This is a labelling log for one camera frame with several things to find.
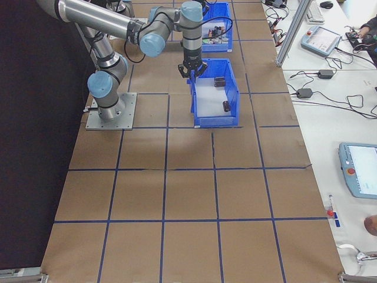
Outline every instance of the power adapter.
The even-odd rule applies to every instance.
[[[297,98],[304,99],[304,98],[311,98],[313,95],[313,91],[311,88],[300,88],[297,90]]]
[[[330,80],[333,76],[334,72],[332,70],[319,70],[318,72],[318,77],[325,80]]]

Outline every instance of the metal mounting plate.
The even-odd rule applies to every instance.
[[[135,117],[135,107],[137,93],[122,93],[119,98],[124,101],[125,109],[123,114],[110,122],[104,122],[98,115],[97,110],[89,112],[86,125],[87,130],[132,130]],[[97,107],[97,103],[93,100],[92,108]]]

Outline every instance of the blue plastic bin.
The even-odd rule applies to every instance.
[[[208,19],[212,19],[214,17],[228,17],[232,18],[230,16],[230,8],[229,4],[227,2],[216,2],[215,4],[209,4],[209,11],[205,16],[203,17],[203,21],[206,21]],[[227,27],[230,26],[230,21],[224,19],[224,23]],[[202,52],[203,53],[210,53],[210,52],[231,52],[233,48],[233,27],[226,33],[227,38],[229,39],[227,44],[202,44]]]
[[[229,59],[203,59],[207,63],[207,70],[203,75],[196,78],[225,78],[225,93],[227,101],[230,104],[229,116],[209,116],[198,117],[197,105],[197,90],[193,80],[187,80],[190,85],[192,95],[191,112],[194,114],[194,127],[197,128],[216,128],[216,127],[236,127],[239,123],[239,110],[240,110],[240,92],[237,87],[236,79],[233,74],[232,66]]]

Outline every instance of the robotic arm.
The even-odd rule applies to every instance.
[[[154,8],[151,10],[148,24],[84,0],[37,0],[37,2],[50,16],[64,22],[76,22],[81,29],[86,29],[83,33],[87,39],[95,38],[93,31],[101,31],[139,45],[142,52],[150,57],[156,57],[163,51],[173,30],[182,31],[184,60],[178,66],[182,77],[190,77],[191,72],[197,77],[206,69],[205,63],[201,60],[200,23],[203,20],[203,11],[199,2],[184,2],[180,9]],[[123,5],[122,11],[130,11],[133,16],[133,9],[123,8]],[[110,1],[108,8],[115,10],[117,6],[114,1]]]
[[[165,48],[171,32],[181,31],[184,58],[178,70],[182,77],[198,77],[207,68],[201,60],[203,11],[199,2],[184,2],[180,9],[153,8],[147,24],[133,18],[130,0],[107,0],[107,9],[84,0],[37,0],[37,3],[50,16],[78,24],[97,58],[100,71],[90,76],[88,88],[98,111],[90,114],[88,122],[95,119],[95,126],[87,124],[87,129],[131,130],[133,124],[135,94],[127,97],[128,94],[117,93],[128,63],[114,52],[105,34],[137,44],[145,55],[156,57]]]

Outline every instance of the grid floor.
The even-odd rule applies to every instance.
[[[156,2],[178,6],[178,2]],[[134,1],[138,17],[156,3]],[[232,2],[240,127],[195,129],[180,34],[131,65],[132,131],[78,134],[51,282],[337,282],[338,253],[260,2]],[[113,42],[121,51],[123,43]]]

